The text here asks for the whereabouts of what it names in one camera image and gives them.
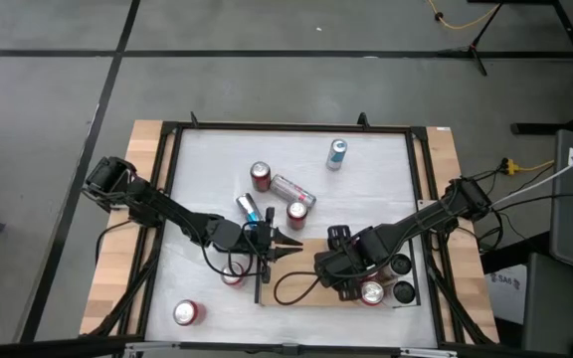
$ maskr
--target wooden table frame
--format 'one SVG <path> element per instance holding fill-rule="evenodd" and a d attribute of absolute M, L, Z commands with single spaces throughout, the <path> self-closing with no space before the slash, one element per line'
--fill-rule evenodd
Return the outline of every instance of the wooden table frame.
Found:
<path fill-rule="evenodd" d="M 315 124 L 264 124 L 264 123 L 200 123 L 163 122 L 159 120 L 137 120 L 125 154 L 125 160 L 134 164 L 138 175 L 151 179 L 157 187 L 170 193 L 173 173 L 178 155 L 178 147 L 183 128 L 201 129 L 251 129 L 251 130 L 316 130 L 316 131 L 372 131 L 405 133 L 410 160 L 415 196 L 419 199 L 437 199 L 451 179 L 460 175 L 459 162 L 452 133 L 441 127 L 371 127 L 365 116 L 357 125 L 315 125 Z M 127 219 L 126 210 L 112 212 L 108 225 L 112 226 Z M 460 220 L 461 225 L 472 230 L 472 224 Z M 149 257 L 152 248 L 160 249 L 162 230 L 139 229 L 135 224 L 126 225 L 107 233 L 95 271 L 88 305 L 81 325 L 81 333 L 96 328 L 102 319 L 117 304 L 128 283 L 134 279 L 138 269 Z M 433 238 L 435 245 L 438 238 Z M 431 248 L 424 248 L 427 253 Z M 483 333 L 493 341 L 498 341 L 493 314 L 487 296 L 485 280 L 478 256 L 477 241 L 464 231 L 454 231 L 444 254 L 434 252 L 433 256 L 447 279 L 454 283 L 457 296 Z M 147 322 L 149 299 L 153 291 L 154 275 L 141 288 L 133 305 L 112 334 L 144 334 Z M 429 286 L 436 293 L 432 281 Z M 439 342 L 472 342 L 461 327 L 451 319 L 448 304 L 441 294 L 440 299 L 431 299 L 435 315 L 436 332 Z"/>

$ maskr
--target black metal frame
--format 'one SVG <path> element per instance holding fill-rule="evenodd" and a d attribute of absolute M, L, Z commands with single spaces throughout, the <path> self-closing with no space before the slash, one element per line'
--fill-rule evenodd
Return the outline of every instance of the black metal frame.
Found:
<path fill-rule="evenodd" d="M 464 50 L 462 50 L 462 49 L 442 50 L 442 51 L 439 51 L 439 55 L 440 55 L 440 57 L 446 57 L 446 58 L 457 58 L 457 59 L 465 58 L 465 59 L 473 60 L 477 64 L 478 70 L 481 72 L 481 74 L 483 76 L 487 76 L 487 70 L 485 69 L 485 66 L 483 65 L 483 61 L 481 60 L 482 58 L 484 58 L 484 54 L 483 54 L 483 52 L 478 51 L 478 43 L 480 42 L 481 37 L 485 33 L 485 30 L 487 30 L 489 25 L 492 23 L 492 20 L 494 20 L 494 17 L 496 16 L 498 11 L 501 9 L 501 7 L 504 4 L 551 5 L 551 6 L 553 6 L 554 9 L 556 10 L 556 15 L 558 16 L 558 19 L 560 20 L 561 24 L 563 25 L 563 29 L 565 30 L 567 37 L 569 37 L 569 40 L 572 43 L 572 47 L 573 47 L 573 25 L 572 25 L 571 21 L 569 20 L 569 18 L 567 17 L 565 10 L 563 10 L 563 7 L 560 4 L 559 0 L 520 0 L 520 1 L 519 0 L 468 0 L 468 2 L 471 2 L 471 3 L 498 3 L 498 6 L 492 12 L 490 17 L 487 19 L 487 21 L 485 22 L 485 24 L 483 25 L 483 27 L 481 28 L 481 30 L 479 31 L 477 36 L 473 39 L 473 41 Z M 538 53 L 538 52 L 528 52 L 528 51 L 516 52 L 516 53 L 514 53 L 515 56 L 513 58 L 530 59 L 531 54 L 535 54 L 535 53 Z M 561 58 L 564 58 L 564 56 L 567 53 L 559 52 L 559 53 L 549 53 L 549 54 L 552 55 L 552 56 L 550 56 L 550 58 L 561 59 Z"/>
<path fill-rule="evenodd" d="M 573 119 L 561 124 L 554 123 L 513 123 L 510 130 L 513 134 L 554 135 L 561 129 L 573 131 Z"/>
<path fill-rule="evenodd" d="M 403 134 L 406 138 L 406 145 L 408 150 L 408 160 L 411 168 L 411 179 L 413 183 L 414 195 L 416 200 L 422 199 L 421 184 L 419 180 L 419 171 L 417 165 L 417 158 L 415 153 L 414 139 L 417 137 L 417 133 L 423 130 L 424 136 L 419 138 L 422 146 L 422 154 L 424 156 L 424 163 L 426 165 L 426 175 L 431 189 L 431 197 L 437 198 L 436 182 L 434 178 L 434 172 L 432 167 L 432 159 L 430 156 L 430 148 L 428 146 L 428 138 L 425 135 L 426 129 L 424 127 L 403 127 L 403 126 L 371 126 L 368 123 L 368 119 L 364 113 L 361 113 L 358 119 L 358 124 L 272 124 L 272 123 L 237 123 L 237 122 L 198 122 L 194 113 L 191 113 L 191 121 L 187 122 L 163 122 L 160 134 L 160 142 L 158 143 L 158 148 L 156 152 L 156 157 L 154 159 L 154 170 L 160 171 L 162 156 L 164 155 L 164 147 L 167 141 L 167 136 L 171 133 L 170 129 L 175 129 L 173 151 L 171 153 L 170 167 L 168 170 L 167 180 L 165 183 L 164 193 L 169 195 L 173 186 L 173 178 L 176 172 L 176 165 L 178 161 L 178 154 L 180 148 L 180 141 L 182 138 L 183 130 L 185 129 L 227 129 L 227 130 L 257 130 L 257 131 L 307 131 L 307 132 L 368 132 L 368 133 L 390 133 L 390 134 Z M 158 178 L 158 173 L 152 172 L 152 178 Z M 164 231 L 164 226 L 160 229 L 156 229 L 156 235 L 154 239 L 154 244 L 152 251 L 157 255 L 160 252 L 160 244 L 162 242 L 162 235 Z M 432 246 L 429 242 L 422 240 L 424 255 L 425 255 L 425 265 L 428 264 L 427 258 L 432 255 Z M 446 245 L 440 246 L 440 252 L 442 248 L 446 248 Z M 140 263 L 140 256 L 142 255 L 142 249 L 140 253 L 138 252 L 139 246 L 137 244 L 137 252 L 134 253 L 132 259 L 132 269 L 138 268 Z M 450 282 L 453 282 L 452 269 L 450 268 L 450 261 L 445 261 L 444 272 L 447 272 L 447 276 L 450 278 Z M 140 308 L 140 316 L 138 318 L 138 325 L 136 329 L 136 334 L 139 336 L 144 336 L 147 318 L 149 314 L 149 307 L 151 303 L 151 295 L 153 292 L 153 287 L 156 277 L 156 268 L 152 272 L 151 276 L 147 280 L 144 296 L 142 299 L 142 305 Z M 437 296 L 437 289 L 431 280 L 428 280 L 429 285 L 429 301 L 431 304 L 431 309 L 433 310 L 434 317 L 434 328 L 436 332 L 436 338 L 438 344 L 442 344 L 445 341 L 445 334 L 443 328 L 443 318 L 441 314 L 441 309 L 439 305 L 439 298 Z M 260 281 L 257 279 L 256 282 L 256 295 L 255 301 L 257 301 L 258 293 L 260 290 Z M 129 319 L 129 313 L 126 314 L 121 319 L 121 322 L 127 322 Z M 461 324 L 453 319 L 454 327 L 459 325 L 461 329 Z M 119 334 L 126 333 L 125 328 L 119 331 Z M 463 331 L 459 338 L 462 342 Z M 242 350 L 242 351 L 252 351 L 252 352 L 276 352 L 290 354 L 291 352 L 303 353 L 303 352 L 353 352 L 353 353 L 363 353 L 363 354 L 396 354 L 399 353 L 398 347 L 381 348 L 381 347 L 343 347 L 343 346 L 308 346 L 308 345 L 280 345 L 280 344 L 230 344 L 230 343 L 202 343 L 202 342 L 182 342 L 179 345 L 180 348 L 188 349 L 208 349 L 208 350 Z"/>
<path fill-rule="evenodd" d="M 428 178 L 428 192 L 430 194 L 431 200 L 439 200 L 439 192 L 437 190 L 437 181 L 435 180 L 435 169 L 433 167 L 433 158 L 430 153 L 430 146 L 428 143 L 428 133 L 425 127 L 415 127 L 413 133 L 420 140 L 422 146 L 422 153 L 424 155 L 424 166 L 426 168 L 426 176 Z M 444 272 L 444 278 L 446 279 L 446 284 L 450 286 L 450 289 L 457 293 L 455 288 L 455 279 L 453 276 L 452 265 L 450 262 L 450 253 L 448 250 L 448 242 L 446 238 L 439 234 L 437 235 L 437 243 L 439 245 L 439 254 L 442 262 L 442 271 Z M 433 250 L 433 243 L 431 235 L 426 235 L 424 243 L 424 260 L 428 261 L 428 256 L 431 256 Z M 429 285 L 432 286 L 433 290 L 436 290 L 435 283 L 429 279 Z M 458 343 L 465 343 L 466 338 L 464 336 L 464 328 L 459 320 L 456 318 L 453 310 L 450 310 L 450 315 L 453 321 L 453 333 L 455 335 L 455 341 Z"/>

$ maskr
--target soda can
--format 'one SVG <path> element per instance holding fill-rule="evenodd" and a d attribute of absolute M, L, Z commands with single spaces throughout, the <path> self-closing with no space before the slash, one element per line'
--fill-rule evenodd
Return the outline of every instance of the soda can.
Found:
<path fill-rule="evenodd" d="M 393 295 L 400 303 L 408 304 L 415 299 L 415 288 L 406 281 L 400 280 L 393 286 Z"/>
<path fill-rule="evenodd" d="M 348 149 L 348 143 L 344 139 L 335 139 L 330 143 L 328 157 L 326 158 L 326 168 L 330 170 L 339 170 L 344 160 L 344 155 Z"/>
<path fill-rule="evenodd" d="M 259 192 L 269 190 L 271 186 L 271 168 L 269 164 L 257 161 L 251 165 L 249 173 L 251 174 L 251 182 L 254 185 L 254 189 Z"/>
<path fill-rule="evenodd" d="M 308 209 L 312 208 L 315 200 L 317 200 L 312 194 L 278 174 L 271 181 L 271 191 L 289 202 L 299 201 L 304 203 Z"/>
<path fill-rule="evenodd" d="M 263 215 L 260 213 L 260 210 L 258 210 L 251 194 L 245 193 L 245 195 L 236 198 L 236 203 L 243 214 L 245 214 L 245 220 L 248 222 L 260 222 L 263 220 Z"/>
<path fill-rule="evenodd" d="M 238 277 L 234 277 L 234 276 L 228 276 L 228 275 L 221 274 L 220 279 L 222 280 L 222 282 L 224 284 L 229 285 L 229 286 L 237 286 L 243 282 L 243 277 L 241 277 L 240 275 L 243 274 L 245 269 L 243 268 L 242 265 L 240 265 L 236 262 L 231 262 L 231 268 L 229 268 L 229 264 L 225 264 L 223 266 L 223 268 L 221 269 L 221 271 L 224 273 L 227 273 L 227 274 L 237 274 L 238 275 Z"/>
<path fill-rule="evenodd" d="M 362 302 L 366 305 L 377 305 L 384 299 L 384 287 L 376 281 L 362 282 Z"/>
<path fill-rule="evenodd" d="M 367 281 L 367 280 L 379 281 L 379 279 L 380 279 L 380 273 L 379 272 L 380 271 L 375 271 L 374 273 L 368 275 L 367 277 L 362 279 L 362 282 Z"/>
<path fill-rule="evenodd" d="M 294 230 L 301 230 L 306 224 L 308 208 L 301 202 L 292 202 L 286 207 L 286 223 Z"/>
<path fill-rule="evenodd" d="M 191 299 L 183 299 L 174 307 L 174 321 L 181 326 L 198 324 L 205 315 L 205 307 Z"/>

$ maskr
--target black cable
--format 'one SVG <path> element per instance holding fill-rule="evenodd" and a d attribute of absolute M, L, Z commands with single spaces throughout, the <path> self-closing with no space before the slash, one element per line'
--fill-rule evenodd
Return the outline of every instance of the black cable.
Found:
<path fill-rule="evenodd" d="M 523 185 L 519 186 L 518 189 L 514 189 L 511 192 L 509 192 L 507 195 L 512 195 L 513 193 L 516 193 L 517 191 L 523 189 L 524 187 L 526 187 L 528 184 L 530 184 L 531 182 L 535 181 L 536 179 L 538 179 L 538 177 L 540 177 L 541 175 L 543 175 L 543 173 L 545 173 L 546 171 L 552 169 L 554 167 L 554 164 L 550 164 L 547 168 L 543 169 L 540 173 L 536 174 L 535 177 L 533 177 L 532 179 L 526 181 L 525 183 L 523 183 Z"/>
<path fill-rule="evenodd" d="M 496 250 L 498 245 L 503 240 L 503 219 L 501 218 L 501 215 L 498 214 L 498 211 L 492 210 L 492 212 L 494 213 L 496 221 L 498 222 L 498 235 L 496 236 L 496 241 L 494 242 L 494 245 L 492 245 L 492 247 L 489 248 L 490 251 Z"/>
<path fill-rule="evenodd" d="M 515 234 L 519 235 L 522 239 L 526 241 L 529 240 L 528 238 L 525 238 L 523 235 L 521 235 L 521 233 L 519 233 L 516 229 L 514 229 L 511 220 L 509 220 L 509 215 L 505 213 L 500 213 L 500 214 L 505 217 L 505 219 L 507 220 L 507 224 L 510 226 L 510 228 L 514 231 Z"/>
<path fill-rule="evenodd" d="M 242 272 L 241 274 L 235 274 L 233 271 L 231 273 L 222 272 L 221 270 L 215 268 L 211 264 L 211 262 L 209 261 L 209 258 L 207 257 L 207 251 L 205 250 L 205 246 L 203 245 L 203 242 L 202 242 L 202 238 L 200 239 L 200 242 L 201 242 L 200 243 L 200 249 L 203 253 L 203 259 L 205 260 L 205 264 L 207 264 L 209 269 L 211 269 L 215 273 L 219 273 L 219 274 L 226 276 L 226 277 L 248 277 L 248 276 L 255 276 L 255 275 L 263 274 L 262 272 L 250 273 L 251 267 L 253 266 L 253 261 L 254 261 L 254 256 L 252 254 L 249 254 L 249 264 L 247 265 L 247 269 L 245 269 L 245 271 Z"/>
<path fill-rule="evenodd" d="M 433 280 L 437 288 L 442 292 L 446 302 L 452 309 L 452 313 L 459 320 L 459 322 L 462 323 L 474 344 L 494 344 L 494 342 L 487 338 L 480 327 L 478 327 L 478 325 L 473 321 L 462 303 L 457 298 L 457 295 L 454 293 L 454 291 L 448 287 L 446 280 L 442 276 L 441 272 L 437 269 L 435 260 L 430 257 L 426 264 L 428 266 L 428 276 Z"/>
<path fill-rule="evenodd" d="M 109 233 L 110 231 L 116 229 L 116 228 L 120 228 L 121 226 L 125 225 L 125 224 L 129 224 L 131 223 L 130 220 L 124 221 L 122 223 L 116 224 L 116 225 L 112 225 L 109 228 L 103 230 L 102 232 L 100 232 L 100 235 L 98 235 L 98 238 L 96 239 L 96 255 L 95 255 L 95 264 L 98 263 L 98 255 L 100 254 L 100 243 L 102 243 L 103 237 L 105 236 L 105 234 Z"/>
<path fill-rule="evenodd" d="M 293 272 L 289 272 L 287 274 L 285 274 L 284 276 L 280 277 L 280 279 L 278 280 L 278 282 L 276 282 L 276 285 L 274 286 L 274 299 L 276 300 L 277 303 L 279 303 L 280 305 L 292 305 L 292 304 L 296 304 L 298 302 L 300 302 L 301 300 L 303 300 L 319 283 L 319 277 L 316 278 L 313 283 L 306 289 L 305 292 L 303 292 L 298 298 L 292 300 L 292 301 L 288 301 L 288 302 L 284 302 L 282 300 L 280 300 L 278 298 L 278 286 L 280 286 L 280 283 L 282 283 L 286 278 L 293 276 L 293 275 L 297 275 L 297 274 L 301 274 L 301 275 L 317 275 L 317 273 L 315 272 L 307 272 L 307 271 L 293 271 Z"/>
<path fill-rule="evenodd" d="M 234 271 L 234 265 L 232 264 L 231 261 L 231 251 L 227 252 L 227 267 L 229 268 L 229 272 L 236 273 Z"/>
<path fill-rule="evenodd" d="M 445 244 L 445 245 L 448 244 L 448 240 L 449 240 L 449 239 L 450 239 L 450 233 L 446 233 L 446 236 L 444 237 L 444 244 Z M 441 249 L 441 247 L 435 247 L 435 246 L 433 245 L 433 240 L 432 240 L 432 239 L 431 239 L 431 242 L 430 242 L 430 246 L 431 246 L 431 248 L 433 249 L 433 251 L 436 251 L 436 252 Z"/>
<path fill-rule="evenodd" d="M 496 175 L 498 174 L 498 171 L 494 172 L 493 176 L 492 176 L 492 185 L 489 187 L 489 190 L 487 191 L 487 193 L 485 193 L 486 195 L 489 195 L 492 190 L 494 190 L 494 184 L 496 184 Z"/>
<path fill-rule="evenodd" d="M 536 197 L 536 198 L 532 198 L 532 199 L 527 199 L 527 200 L 521 200 L 519 202 L 515 202 L 509 205 L 506 205 L 500 209 L 496 209 L 498 212 L 503 211 L 507 208 L 511 208 L 513 206 L 517 206 L 517 205 L 521 205 L 521 204 L 527 204 L 527 203 L 531 203 L 531 202 L 535 202 L 538 200 L 543 200 L 543 199 L 552 199 L 552 198 L 564 198 L 564 197 L 573 197 L 573 194 L 552 194 L 552 195 L 543 195 L 540 197 Z"/>
<path fill-rule="evenodd" d="M 479 181 L 479 180 L 483 180 L 485 178 L 489 178 L 490 176 L 494 175 L 495 173 L 496 173 L 496 170 L 486 170 L 486 171 L 481 172 L 479 174 L 473 175 L 469 178 Z"/>
<path fill-rule="evenodd" d="M 461 231 L 465 231 L 466 233 L 472 235 L 475 239 L 478 240 L 478 236 L 477 234 L 473 233 L 472 231 L 466 229 L 466 228 L 462 228 L 462 227 L 457 227 L 457 229 L 461 230 Z"/>

